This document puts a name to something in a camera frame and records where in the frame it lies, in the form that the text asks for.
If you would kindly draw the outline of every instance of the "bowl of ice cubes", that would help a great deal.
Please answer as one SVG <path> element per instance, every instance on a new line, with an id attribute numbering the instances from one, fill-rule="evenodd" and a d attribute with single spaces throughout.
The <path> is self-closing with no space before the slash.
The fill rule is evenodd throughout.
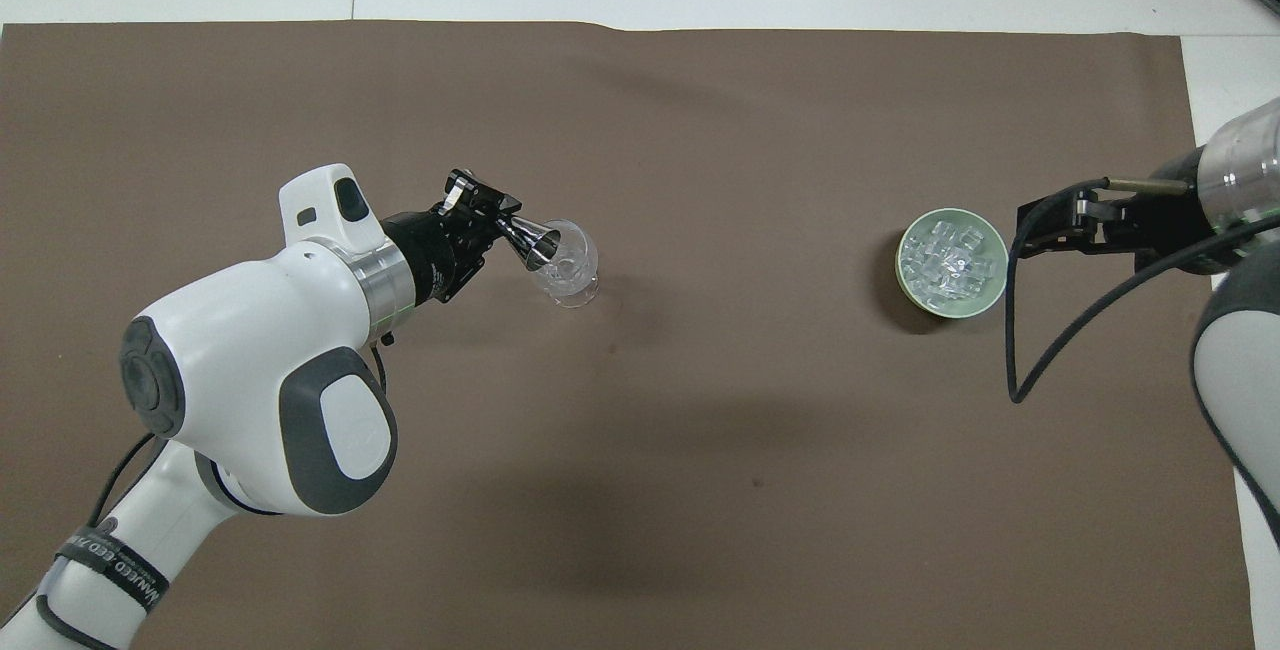
<path id="1" fill-rule="evenodd" d="M 1005 241 L 978 214 L 937 209 L 904 232 L 893 264 L 913 303 L 936 316 L 965 319 L 1000 299 L 1009 257 Z"/>

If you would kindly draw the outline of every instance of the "bowl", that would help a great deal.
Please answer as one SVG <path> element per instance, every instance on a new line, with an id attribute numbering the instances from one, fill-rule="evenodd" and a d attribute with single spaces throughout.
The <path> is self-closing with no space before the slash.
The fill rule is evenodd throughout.
<path id="1" fill-rule="evenodd" d="M 992 262 L 992 276 L 984 281 L 980 293 L 974 296 L 974 298 L 942 299 L 941 302 L 936 302 L 934 307 L 929 307 L 925 305 L 925 297 L 911 290 L 902 276 L 902 244 L 906 243 L 909 237 L 928 235 L 940 220 L 952 223 L 957 232 L 964 230 L 965 226 L 973 226 L 973 229 L 982 232 L 984 235 L 982 244 L 974 250 L 973 257 L 987 258 L 987 261 Z M 936 211 L 922 214 L 904 232 L 897 243 L 897 252 L 893 253 L 893 273 L 897 276 L 897 285 L 901 287 L 902 293 L 918 308 L 923 308 L 924 312 L 936 313 L 936 316 L 946 319 L 974 317 L 991 308 L 992 305 L 996 305 L 996 301 L 1005 293 L 1005 275 L 1007 270 L 1009 250 L 1005 248 L 1005 241 L 1001 239 L 1000 232 L 984 220 L 983 216 L 979 216 L 977 212 L 969 212 L 965 209 L 937 209 Z"/>

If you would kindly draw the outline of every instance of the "brown table surface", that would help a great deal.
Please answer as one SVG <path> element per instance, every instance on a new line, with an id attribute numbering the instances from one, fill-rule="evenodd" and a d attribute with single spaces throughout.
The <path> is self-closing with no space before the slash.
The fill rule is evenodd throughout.
<path id="1" fill-rule="evenodd" d="M 0 605 L 141 434 L 151 299 L 280 244 L 348 162 L 380 216 L 452 168 L 572 218 L 600 294 L 515 255 L 388 349 L 399 454 L 337 519 L 236 518 L 137 647 L 1247 647 L 1231 471 L 1162 276 L 1005 395 L 1000 311 L 892 250 L 1193 147 L 1179 42 L 568 24 L 6 26 Z M 1021 362 L 1130 271 L 1051 255 Z"/>

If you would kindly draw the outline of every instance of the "light green bowl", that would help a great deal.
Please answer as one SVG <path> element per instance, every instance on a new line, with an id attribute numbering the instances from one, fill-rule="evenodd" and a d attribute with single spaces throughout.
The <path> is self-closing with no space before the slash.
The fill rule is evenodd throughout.
<path id="1" fill-rule="evenodd" d="M 945 220 L 947 223 L 955 223 L 955 226 L 977 226 L 983 235 L 987 235 L 986 241 L 974 253 L 974 257 L 988 258 L 995 264 L 995 275 L 987 280 L 982 287 L 982 294 L 977 298 L 970 299 L 948 299 L 942 308 L 929 308 L 924 305 L 924 298 L 918 298 L 906 287 L 906 281 L 902 280 L 902 243 L 910 235 L 915 235 L 916 232 L 923 232 L 928 234 L 933 229 L 934 223 Z M 1000 299 L 1001 294 L 1005 293 L 1005 273 L 1009 270 L 1009 250 L 1005 248 L 1005 241 L 1001 239 L 1000 232 L 996 232 L 995 226 L 987 220 L 983 220 L 978 214 L 964 211 L 964 209 L 937 209 L 936 211 L 929 211 L 922 214 L 916 218 L 914 223 L 904 232 L 900 241 L 897 241 L 897 252 L 893 253 L 893 275 L 897 276 L 897 285 L 901 287 L 902 293 L 915 303 L 916 307 L 923 308 L 924 312 L 936 313 L 936 316 L 947 319 L 965 319 L 973 317 L 975 313 L 986 311 L 996 301 Z"/>

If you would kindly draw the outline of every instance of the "black cable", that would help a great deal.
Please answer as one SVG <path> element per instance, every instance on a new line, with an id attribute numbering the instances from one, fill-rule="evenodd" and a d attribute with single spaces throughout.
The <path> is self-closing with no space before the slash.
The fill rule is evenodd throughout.
<path id="1" fill-rule="evenodd" d="M 1157 276 L 1161 273 L 1170 270 L 1170 267 L 1178 267 L 1181 266 L 1181 264 L 1187 264 L 1190 258 L 1197 257 L 1197 255 L 1212 253 L 1221 248 L 1230 248 L 1230 246 L 1240 244 L 1243 241 L 1248 241 L 1249 237 L 1257 235 L 1261 232 L 1272 230 L 1276 229 L 1276 226 L 1280 226 L 1280 214 L 1274 218 L 1267 218 L 1267 220 L 1234 226 L 1231 230 L 1222 232 L 1220 235 L 1206 237 L 1206 239 L 1199 241 L 1199 243 L 1189 244 L 1187 248 L 1179 250 L 1176 253 L 1166 255 L 1166 257 L 1158 258 L 1158 261 L 1143 267 L 1142 271 L 1134 273 L 1134 275 L 1129 276 L 1128 280 L 1121 281 L 1120 285 L 1112 287 L 1106 296 L 1101 296 L 1097 302 L 1089 305 L 1089 307 L 1085 308 L 1079 317 L 1075 317 L 1074 321 L 1071 321 L 1070 325 L 1068 325 L 1061 334 L 1052 340 L 1041 358 L 1037 360 L 1032 371 L 1027 374 L 1023 384 L 1019 385 L 1018 369 L 1014 358 L 1014 278 L 1016 276 L 1018 270 L 1019 250 L 1021 250 L 1027 243 L 1027 235 L 1034 223 L 1039 221 L 1039 218 L 1043 218 L 1043 214 L 1048 211 L 1051 200 L 1059 200 L 1062 194 L 1075 194 L 1080 189 L 1102 189 L 1106 188 L 1106 179 L 1080 182 L 1078 186 L 1071 186 L 1071 188 L 1062 189 L 1060 193 L 1051 194 L 1048 198 L 1042 200 L 1041 203 L 1032 209 L 1032 212 L 1027 214 L 1023 225 L 1019 226 L 1014 237 L 1014 244 L 1010 246 L 1009 275 L 1005 289 L 1005 372 L 1009 381 L 1009 399 L 1014 400 L 1014 403 L 1021 403 L 1021 400 L 1027 399 L 1027 395 L 1032 392 L 1032 388 L 1036 385 L 1036 381 L 1039 380 L 1041 375 L 1043 375 L 1048 363 L 1053 362 L 1053 358 L 1057 357 L 1060 351 L 1065 348 L 1065 345 L 1070 343 L 1070 340 L 1080 330 L 1083 330 L 1083 328 L 1088 325 L 1092 319 L 1096 319 L 1098 313 L 1102 313 L 1102 311 L 1110 307 L 1111 303 L 1115 303 L 1116 299 L 1123 298 L 1129 293 L 1129 290 L 1133 290 L 1134 287 L 1142 285 L 1143 281 L 1151 280 L 1152 276 Z"/>
<path id="2" fill-rule="evenodd" d="M 387 366 L 383 363 L 383 354 L 378 351 L 378 344 L 369 347 L 374 353 L 374 363 L 378 366 L 378 384 L 383 386 L 383 395 L 387 394 Z"/>
<path id="3" fill-rule="evenodd" d="M 93 505 L 93 512 L 88 514 L 88 522 L 84 523 L 88 527 L 97 527 L 99 521 L 102 518 L 102 509 L 106 508 L 106 499 L 111 495 L 111 489 L 115 488 L 115 481 L 120 480 L 120 473 L 124 472 L 124 467 L 142 450 L 142 448 L 155 438 L 155 432 L 146 432 L 141 440 L 134 441 L 133 448 L 124 454 L 124 458 L 115 466 L 111 471 L 111 477 L 106 480 L 106 486 L 102 488 L 102 494 L 97 496 L 97 504 Z"/>

